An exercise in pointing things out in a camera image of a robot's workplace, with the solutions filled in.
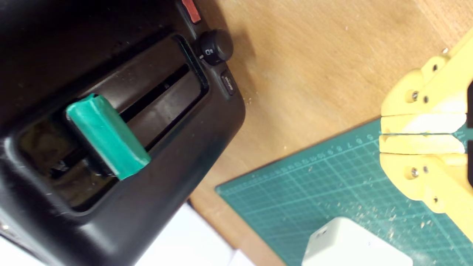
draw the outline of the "black knob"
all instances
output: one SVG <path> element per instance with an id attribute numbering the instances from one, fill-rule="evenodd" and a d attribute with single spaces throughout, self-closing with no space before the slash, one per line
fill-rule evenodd
<path id="1" fill-rule="evenodd" d="M 199 43 L 204 60 L 213 66 L 227 61 L 233 54 L 232 38 L 223 29 L 203 33 Z"/>

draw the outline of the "green cutting mat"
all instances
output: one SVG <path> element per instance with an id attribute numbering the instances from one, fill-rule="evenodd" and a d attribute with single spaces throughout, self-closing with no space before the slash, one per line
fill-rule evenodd
<path id="1" fill-rule="evenodd" d="M 473 265 L 472 243 L 457 226 L 409 200 L 386 177 L 379 129 L 373 121 L 216 191 L 290 266 L 301 265 L 309 236 L 337 216 L 403 251 L 415 266 Z M 473 136 L 464 127 L 454 135 L 465 145 Z"/>

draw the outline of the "wooden surface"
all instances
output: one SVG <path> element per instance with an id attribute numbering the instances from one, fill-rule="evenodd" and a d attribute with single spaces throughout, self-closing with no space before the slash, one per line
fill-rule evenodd
<path id="1" fill-rule="evenodd" d="M 284 263 L 215 186 L 379 116 L 399 78 L 473 27 L 470 0 L 196 2 L 233 36 L 246 120 L 191 201 L 259 266 Z"/>

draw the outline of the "white object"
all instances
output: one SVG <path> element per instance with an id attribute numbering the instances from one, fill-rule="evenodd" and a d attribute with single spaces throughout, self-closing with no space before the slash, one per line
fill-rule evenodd
<path id="1" fill-rule="evenodd" d="M 253 262 L 241 251 L 241 249 L 235 250 L 232 261 L 228 266 L 255 266 Z"/>
<path id="2" fill-rule="evenodd" d="M 228 266 L 233 248 L 188 204 L 176 212 L 136 266 Z"/>
<path id="3" fill-rule="evenodd" d="M 44 266 L 17 245 L 0 236 L 0 265 Z"/>
<path id="4" fill-rule="evenodd" d="M 337 217 L 310 236 L 302 266 L 412 266 L 412 259 L 354 221 Z"/>

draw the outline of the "metal screw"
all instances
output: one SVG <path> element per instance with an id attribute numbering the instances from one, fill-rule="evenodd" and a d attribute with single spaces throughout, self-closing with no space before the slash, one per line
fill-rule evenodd
<path id="1" fill-rule="evenodd" d="M 419 176 L 419 171 L 417 170 L 417 168 L 412 168 L 411 175 L 413 177 L 418 177 Z"/>
<path id="2" fill-rule="evenodd" d="M 417 101 L 417 96 L 419 96 L 419 92 L 418 92 L 418 91 L 415 91 L 415 92 L 412 93 L 412 99 L 413 99 L 414 101 Z"/>

